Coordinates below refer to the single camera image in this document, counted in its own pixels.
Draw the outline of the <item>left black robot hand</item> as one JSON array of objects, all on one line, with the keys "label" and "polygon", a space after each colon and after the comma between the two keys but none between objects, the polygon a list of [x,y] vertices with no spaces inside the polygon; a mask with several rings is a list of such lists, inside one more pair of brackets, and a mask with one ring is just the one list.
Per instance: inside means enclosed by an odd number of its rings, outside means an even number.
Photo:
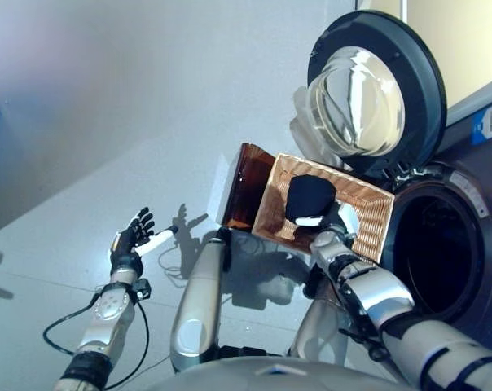
[{"label": "left black robot hand", "polygon": [[143,275],[143,256],[178,233],[171,225],[155,232],[153,213],[148,207],[139,210],[128,226],[115,234],[108,255],[111,263],[110,282],[132,284]]}]

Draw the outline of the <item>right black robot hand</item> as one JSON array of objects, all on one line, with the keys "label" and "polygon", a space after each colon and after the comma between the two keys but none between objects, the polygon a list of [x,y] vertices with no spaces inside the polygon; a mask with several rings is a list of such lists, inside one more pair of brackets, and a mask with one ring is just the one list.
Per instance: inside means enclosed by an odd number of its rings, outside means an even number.
[{"label": "right black robot hand", "polygon": [[358,237],[360,228],[360,221],[354,207],[337,201],[324,215],[297,217],[295,224],[317,233],[334,231],[349,247]]}]

